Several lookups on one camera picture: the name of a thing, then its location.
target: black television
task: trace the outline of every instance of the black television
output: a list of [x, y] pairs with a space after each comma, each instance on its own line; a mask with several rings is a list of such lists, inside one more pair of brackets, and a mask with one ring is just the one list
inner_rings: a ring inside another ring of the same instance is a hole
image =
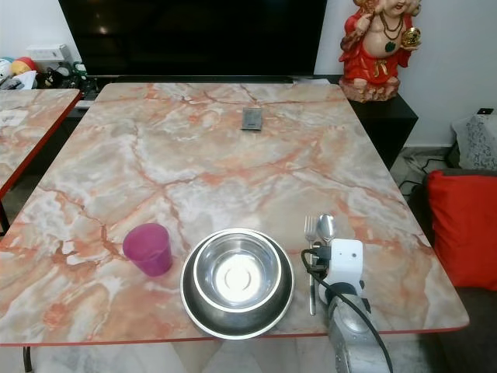
[[90, 75], [312, 75], [326, 0], [59, 0]]

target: pink plastic cup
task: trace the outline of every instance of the pink plastic cup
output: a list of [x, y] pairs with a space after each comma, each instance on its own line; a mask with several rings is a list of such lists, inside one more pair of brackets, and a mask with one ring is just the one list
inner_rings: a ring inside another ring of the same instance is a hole
[[151, 277], [164, 274], [172, 265], [169, 233], [159, 224], [148, 223], [133, 228], [124, 238], [123, 251]]

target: spoon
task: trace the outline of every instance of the spoon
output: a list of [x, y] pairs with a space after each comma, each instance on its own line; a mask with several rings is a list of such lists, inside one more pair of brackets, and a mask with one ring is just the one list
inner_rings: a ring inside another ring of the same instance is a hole
[[335, 219], [330, 214], [322, 214], [318, 220], [318, 234], [325, 241], [326, 246], [335, 237]]

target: red table edge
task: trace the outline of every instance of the red table edge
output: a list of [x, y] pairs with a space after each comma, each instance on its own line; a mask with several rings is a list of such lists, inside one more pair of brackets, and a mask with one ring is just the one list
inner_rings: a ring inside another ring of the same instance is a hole
[[[429, 333], [448, 333], [456, 332], [469, 326], [469, 322], [463, 326], [455, 326], [446, 329], [422, 329], [422, 330], [387, 330], [380, 331], [382, 335], [399, 335], [399, 334], [429, 334]], [[327, 336], [327, 333], [303, 333], [303, 334], [266, 334], [260, 338], [305, 338], [313, 336]], [[220, 340], [213, 336], [202, 336], [199, 338], [178, 338], [164, 340], [117, 340], [109, 342], [89, 341], [89, 342], [62, 342], [62, 343], [1, 343], [0, 347], [60, 347], [60, 346], [106, 346], [110, 344], [145, 344], [145, 343], [175, 343], [175, 342], [202, 342], [207, 340]]]
[[14, 185], [19, 176], [23, 173], [24, 169], [31, 163], [33, 158], [38, 154], [40, 149], [47, 143], [48, 139], [54, 134], [54, 132], [61, 126], [62, 122], [69, 114], [69, 112], [76, 106], [80, 97], [82, 96], [81, 91], [78, 92], [76, 97], [71, 101], [69, 106], [61, 113], [61, 115], [57, 118], [57, 120], [52, 124], [47, 131], [47, 133], [38, 141], [38, 143], [34, 146], [31, 152], [24, 158], [19, 167], [17, 167], [16, 171], [12, 173], [12, 175], [7, 179], [5, 184], [0, 188], [0, 199], [3, 198], [7, 191]]

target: red statue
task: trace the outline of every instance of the red statue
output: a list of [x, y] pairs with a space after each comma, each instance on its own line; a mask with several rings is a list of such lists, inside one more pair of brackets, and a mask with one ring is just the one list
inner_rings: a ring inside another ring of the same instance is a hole
[[344, 75], [340, 86], [349, 99], [385, 101], [397, 94], [397, 65], [406, 68], [411, 52], [421, 44], [412, 16], [421, 0], [354, 0], [360, 6], [345, 24], [340, 47]]

